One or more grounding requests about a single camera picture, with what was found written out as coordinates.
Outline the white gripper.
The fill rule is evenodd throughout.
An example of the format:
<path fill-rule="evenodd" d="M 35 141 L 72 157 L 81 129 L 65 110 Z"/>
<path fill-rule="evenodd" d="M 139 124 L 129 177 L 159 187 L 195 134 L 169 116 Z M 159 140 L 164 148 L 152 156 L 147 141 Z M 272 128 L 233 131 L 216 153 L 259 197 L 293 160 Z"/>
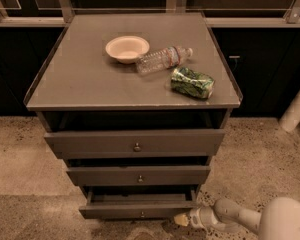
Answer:
<path fill-rule="evenodd" d="M 189 215 L 187 213 L 175 215 L 174 222 L 177 225 L 184 227 L 188 226 L 190 223 L 195 229 L 204 228 L 205 226 L 215 226 L 219 223 L 211 207 L 191 209 Z"/>

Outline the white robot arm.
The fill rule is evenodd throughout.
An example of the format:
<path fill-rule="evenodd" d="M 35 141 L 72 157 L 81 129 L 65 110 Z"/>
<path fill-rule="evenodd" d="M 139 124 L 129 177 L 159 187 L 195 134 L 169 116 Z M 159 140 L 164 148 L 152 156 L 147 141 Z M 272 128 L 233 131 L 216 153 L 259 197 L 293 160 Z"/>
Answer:
<path fill-rule="evenodd" d="M 258 240 L 300 240 L 300 202 L 277 197 L 262 212 L 257 212 L 222 198 L 213 206 L 200 206 L 175 215 L 174 222 L 184 227 L 212 227 L 223 232 L 234 232 L 242 226 L 257 235 Z"/>

